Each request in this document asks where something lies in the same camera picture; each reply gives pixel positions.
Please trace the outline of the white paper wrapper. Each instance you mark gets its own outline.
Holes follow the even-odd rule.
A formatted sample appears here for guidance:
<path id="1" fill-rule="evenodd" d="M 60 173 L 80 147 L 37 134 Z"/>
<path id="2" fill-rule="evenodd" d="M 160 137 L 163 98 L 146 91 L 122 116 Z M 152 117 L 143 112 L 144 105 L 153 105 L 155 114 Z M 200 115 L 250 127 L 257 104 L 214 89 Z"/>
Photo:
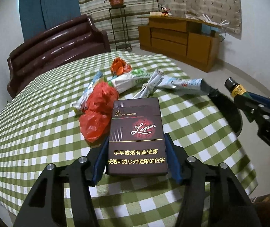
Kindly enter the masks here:
<path id="1" fill-rule="evenodd" d="M 147 83 L 143 84 L 142 89 L 133 97 L 133 99 L 148 98 L 154 92 L 155 87 L 161 82 L 164 73 L 155 69 Z"/>

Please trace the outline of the red plastic bag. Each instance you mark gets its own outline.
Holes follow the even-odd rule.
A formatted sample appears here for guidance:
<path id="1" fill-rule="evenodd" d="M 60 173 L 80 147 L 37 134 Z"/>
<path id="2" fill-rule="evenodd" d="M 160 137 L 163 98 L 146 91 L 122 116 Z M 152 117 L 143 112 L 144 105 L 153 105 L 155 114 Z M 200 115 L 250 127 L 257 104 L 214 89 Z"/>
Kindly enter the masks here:
<path id="1" fill-rule="evenodd" d="M 98 83 L 87 100 L 87 108 L 79 118 L 80 131 L 87 142 L 95 142 L 108 132 L 118 91 L 107 82 Z"/>

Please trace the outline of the green white wrapper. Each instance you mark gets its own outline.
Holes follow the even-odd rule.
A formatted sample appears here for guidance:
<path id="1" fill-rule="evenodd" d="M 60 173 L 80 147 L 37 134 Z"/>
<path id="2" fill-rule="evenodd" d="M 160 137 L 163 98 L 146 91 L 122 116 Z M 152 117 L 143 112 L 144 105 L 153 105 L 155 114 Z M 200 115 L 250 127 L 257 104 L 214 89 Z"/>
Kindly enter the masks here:
<path id="1" fill-rule="evenodd" d="M 114 77 L 109 81 L 109 85 L 114 87 L 121 94 L 139 84 L 146 83 L 151 77 L 151 73 L 145 70 L 133 69 L 128 73 Z"/>

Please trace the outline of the dark brown cigarette pack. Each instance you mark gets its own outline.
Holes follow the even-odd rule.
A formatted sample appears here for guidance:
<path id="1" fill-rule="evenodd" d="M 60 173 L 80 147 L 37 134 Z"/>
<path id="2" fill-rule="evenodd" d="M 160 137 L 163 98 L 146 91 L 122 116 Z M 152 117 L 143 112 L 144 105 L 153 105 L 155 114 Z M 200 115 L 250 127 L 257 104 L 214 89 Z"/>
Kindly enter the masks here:
<path id="1" fill-rule="evenodd" d="M 114 102 L 106 172 L 110 176 L 120 177 L 161 176 L 168 173 L 158 98 Z"/>

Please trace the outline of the orange plastic bag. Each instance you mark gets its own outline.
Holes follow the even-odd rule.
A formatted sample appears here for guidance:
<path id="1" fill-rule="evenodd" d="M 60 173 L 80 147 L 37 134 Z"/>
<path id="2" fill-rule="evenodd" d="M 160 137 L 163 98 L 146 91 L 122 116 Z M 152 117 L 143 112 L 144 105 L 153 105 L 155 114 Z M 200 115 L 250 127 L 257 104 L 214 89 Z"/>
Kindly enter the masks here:
<path id="1" fill-rule="evenodd" d="M 132 66 L 121 58 L 115 58 L 111 65 L 111 73 L 113 76 L 120 76 L 132 70 Z"/>

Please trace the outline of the blue white toothpaste tube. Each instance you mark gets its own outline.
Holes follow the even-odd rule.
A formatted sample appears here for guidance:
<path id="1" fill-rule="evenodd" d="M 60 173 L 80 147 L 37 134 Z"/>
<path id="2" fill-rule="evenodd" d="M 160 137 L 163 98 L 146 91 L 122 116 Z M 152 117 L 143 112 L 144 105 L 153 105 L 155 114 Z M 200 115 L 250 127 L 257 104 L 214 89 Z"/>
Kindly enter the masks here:
<path id="1" fill-rule="evenodd" d="M 93 79 L 90 81 L 86 89 L 84 90 L 82 96 L 74 103 L 72 103 L 72 108 L 75 114 L 83 111 L 86 109 L 86 103 L 90 96 L 90 94 L 93 92 L 94 87 L 100 83 L 103 82 L 104 75 L 101 71 L 98 71 L 96 75 L 93 77 Z"/>

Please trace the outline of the black trash bin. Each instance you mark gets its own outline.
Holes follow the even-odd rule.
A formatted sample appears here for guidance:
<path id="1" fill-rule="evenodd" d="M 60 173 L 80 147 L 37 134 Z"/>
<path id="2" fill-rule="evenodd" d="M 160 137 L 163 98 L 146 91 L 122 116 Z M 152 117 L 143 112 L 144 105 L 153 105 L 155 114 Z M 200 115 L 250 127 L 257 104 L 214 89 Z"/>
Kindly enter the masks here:
<path id="1" fill-rule="evenodd" d="M 234 102 L 218 89 L 211 87 L 208 97 L 213 104 L 218 108 L 223 117 L 228 122 L 232 131 L 238 137 L 242 131 L 243 120 L 240 111 L 237 109 Z"/>

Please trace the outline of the wooden tv cabinet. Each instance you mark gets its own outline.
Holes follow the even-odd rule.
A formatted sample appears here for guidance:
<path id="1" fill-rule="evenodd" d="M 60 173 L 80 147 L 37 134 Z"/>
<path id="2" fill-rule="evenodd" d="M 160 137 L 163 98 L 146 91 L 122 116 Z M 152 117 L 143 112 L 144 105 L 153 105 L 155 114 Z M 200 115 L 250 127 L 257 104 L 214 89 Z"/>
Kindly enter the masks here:
<path id="1" fill-rule="evenodd" d="M 138 26 L 142 50 L 163 54 L 204 72 L 214 66 L 219 52 L 219 33 L 202 31 L 210 23 L 180 17 L 148 16 L 146 26 Z"/>

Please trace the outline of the white wifi router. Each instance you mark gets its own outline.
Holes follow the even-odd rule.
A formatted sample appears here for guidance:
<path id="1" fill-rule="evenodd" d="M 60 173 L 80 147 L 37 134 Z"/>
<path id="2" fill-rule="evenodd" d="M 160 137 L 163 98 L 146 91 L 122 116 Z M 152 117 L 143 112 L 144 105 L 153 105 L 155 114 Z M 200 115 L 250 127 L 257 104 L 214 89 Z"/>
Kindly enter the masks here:
<path id="1" fill-rule="evenodd" d="M 213 26 L 218 26 L 218 27 L 227 26 L 230 24 L 230 22 L 228 22 L 226 19 L 220 23 L 214 22 L 211 20 L 211 18 L 207 14 L 202 14 L 202 16 L 199 16 L 198 19 L 200 21 L 203 21 L 204 23 L 207 23 Z"/>

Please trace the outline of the beige patterned curtain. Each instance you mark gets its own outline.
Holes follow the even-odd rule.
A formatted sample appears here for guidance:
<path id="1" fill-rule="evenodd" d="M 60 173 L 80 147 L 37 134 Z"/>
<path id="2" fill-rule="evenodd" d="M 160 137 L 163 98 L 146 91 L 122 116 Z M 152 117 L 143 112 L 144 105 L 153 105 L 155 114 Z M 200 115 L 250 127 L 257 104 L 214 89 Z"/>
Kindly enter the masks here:
<path id="1" fill-rule="evenodd" d="M 241 0 L 158 0 L 175 17 L 207 18 L 224 24 L 226 31 L 236 35 L 242 32 Z"/>

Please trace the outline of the mickey mouse plush toy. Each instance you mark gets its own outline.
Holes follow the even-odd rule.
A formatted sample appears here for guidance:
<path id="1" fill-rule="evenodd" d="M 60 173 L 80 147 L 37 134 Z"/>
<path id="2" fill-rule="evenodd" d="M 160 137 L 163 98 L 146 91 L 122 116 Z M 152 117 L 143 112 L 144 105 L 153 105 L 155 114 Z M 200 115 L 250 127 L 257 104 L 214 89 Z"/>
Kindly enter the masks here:
<path id="1" fill-rule="evenodd" d="M 161 16 L 163 16 L 163 17 L 171 16 L 170 9 L 162 6 L 161 7 Z"/>

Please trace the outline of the black metal plant stand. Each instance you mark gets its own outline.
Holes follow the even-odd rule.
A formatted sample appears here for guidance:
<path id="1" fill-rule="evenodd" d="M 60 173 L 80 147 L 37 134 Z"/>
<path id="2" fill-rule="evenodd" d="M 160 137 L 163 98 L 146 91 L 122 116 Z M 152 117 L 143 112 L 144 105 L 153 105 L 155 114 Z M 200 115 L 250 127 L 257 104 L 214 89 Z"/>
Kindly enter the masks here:
<path id="1" fill-rule="evenodd" d="M 115 49 L 132 51 L 132 44 L 130 41 L 125 5 L 121 7 L 110 7 L 109 15 L 112 28 L 112 35 L 114 39 Z"/>

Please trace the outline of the striped green curtain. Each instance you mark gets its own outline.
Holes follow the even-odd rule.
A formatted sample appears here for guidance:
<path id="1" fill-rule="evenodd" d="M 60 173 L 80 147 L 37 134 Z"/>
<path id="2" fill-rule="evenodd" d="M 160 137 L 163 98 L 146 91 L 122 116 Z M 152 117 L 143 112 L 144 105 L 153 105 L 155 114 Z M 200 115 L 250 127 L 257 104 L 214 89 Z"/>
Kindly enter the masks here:
<path id="1" fill-rule="evenodd" d="M 106 31 L 110 47 L 132 46 L 139 42 L 139 26 L 148 24 L 145 17 L 158 10 L 157 0 L 124 0 L 122 8 L 113 8 L 105 0 L 78 0 L 81 14 L 90 15 L 99 30 Z"/>

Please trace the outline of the dark brown leather sofa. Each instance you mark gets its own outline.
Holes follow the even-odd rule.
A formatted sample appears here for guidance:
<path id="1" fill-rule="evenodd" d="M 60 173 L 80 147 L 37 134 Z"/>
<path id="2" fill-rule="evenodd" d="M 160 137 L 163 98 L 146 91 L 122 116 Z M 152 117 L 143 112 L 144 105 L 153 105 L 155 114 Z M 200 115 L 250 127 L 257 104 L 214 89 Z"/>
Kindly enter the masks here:
<path id="1" fill-rule="evenodd" d="M 110 52 L 106 31 L 89 15 L 81 15 L 48 29 L 13 50 L 7 59 L 7 91 L 15 98 L 33 79 L 72 61 Z"/>

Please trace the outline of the blue curtain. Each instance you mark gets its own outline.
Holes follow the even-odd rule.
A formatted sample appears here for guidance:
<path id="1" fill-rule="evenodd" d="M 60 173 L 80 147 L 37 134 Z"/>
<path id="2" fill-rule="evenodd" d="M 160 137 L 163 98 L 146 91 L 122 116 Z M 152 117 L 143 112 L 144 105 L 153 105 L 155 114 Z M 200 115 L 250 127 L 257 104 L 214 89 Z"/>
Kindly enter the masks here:
<path id="1" fill-rule="evenodd" d="M 79 0 L 19 0 L 24 40 L 81 15 Z"/>

